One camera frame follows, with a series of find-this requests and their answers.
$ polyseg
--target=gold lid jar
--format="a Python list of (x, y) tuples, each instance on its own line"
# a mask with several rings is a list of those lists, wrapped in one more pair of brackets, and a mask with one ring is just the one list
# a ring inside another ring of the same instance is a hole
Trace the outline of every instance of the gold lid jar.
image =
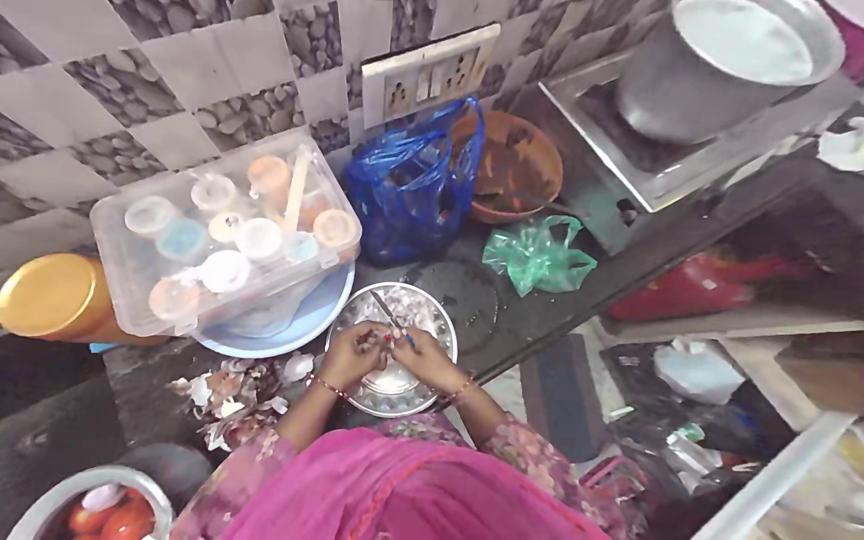
[(166, 336), (139, 337), (115, 321), (102, 263), (61, 252), (30, 260), (0, 290), (0, 324), (25, 338), (152, 345)]

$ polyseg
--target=tiled wall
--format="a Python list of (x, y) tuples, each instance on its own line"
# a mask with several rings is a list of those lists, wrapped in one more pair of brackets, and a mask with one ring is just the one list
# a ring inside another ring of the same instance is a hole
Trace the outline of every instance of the tiled wall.
[(94, 253), (91, 206), (132, 182), (290, 129), (342, 166), (370, 57), (501, 22), (479, 95), (503, 109), (637, 43), (666, 1), (0, 0), (0, 286)]

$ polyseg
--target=stove burner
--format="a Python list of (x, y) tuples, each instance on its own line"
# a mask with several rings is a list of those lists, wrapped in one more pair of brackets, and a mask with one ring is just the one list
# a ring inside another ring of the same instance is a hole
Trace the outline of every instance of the stove burner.
[(676, 144), (643, 135), (630, 126), (619, 113), (616, 106), (617, 85), (616, 80), (596, 84), (579, 96), (576, 102), (638, 170), (661, 173), (715, 141), (712, 139), (697, 144)]

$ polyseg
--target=bracelet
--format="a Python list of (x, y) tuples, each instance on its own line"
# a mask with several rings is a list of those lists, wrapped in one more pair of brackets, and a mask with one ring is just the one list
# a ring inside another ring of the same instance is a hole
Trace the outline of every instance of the bracelet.
[(451, 395), (449, 395), (447, 398), (445, 398), (445, 401), (447, 403), (450, 403), (450, 404), (456, 403), (459, 400), (459, 395), (462, 394), (463, 392), (465, 392), (466, 388), (469, 388), (473, 385), (474, 377), (475, 377), (474, 372), (468, 372), (468, 379), (465, 381), (465, 384), (463, 384), (461, 388), (459, 388), (458, 390), (453, 392)]
[(344, 400), (349, 399), (349, 394), (343, 392), (342, 390), (336, 388), (335, 386), (332, 386), (331, 384), (326, 382), (326, 380), (324, 378), (322, 378), (320, 376), (316, 376), (314, 373), (309, 374), (309, 381), (318, 381), (319, 383), (321, 383), (321, 385), (323, 387), (326, 387), (329, 390), (335, 392), (335, 395), (339, 396), (340, 398), (342, 398)]

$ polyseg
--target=floral kurta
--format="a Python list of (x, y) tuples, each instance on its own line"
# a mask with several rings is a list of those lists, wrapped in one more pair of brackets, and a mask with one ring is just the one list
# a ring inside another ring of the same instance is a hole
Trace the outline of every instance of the floral kurta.
[[(380, 423), (375, 429), (390, 438), (408, 437), (472, 448), (442, 413), (414, 414)], [(557, 500), (578, 510), (615, 540), (625, 537), (618, 507), (579, 485), (571, 466), (556, 448), (527, 423), (511, 414), (495, 430), (481, 452), (505, 461)], [(222, 462), (175, 521), (170, 540), (213, 540), (221, 537), (233, 517), (272, 475), (296, 456), (296, 449), (274, 429), (249, 439)]]

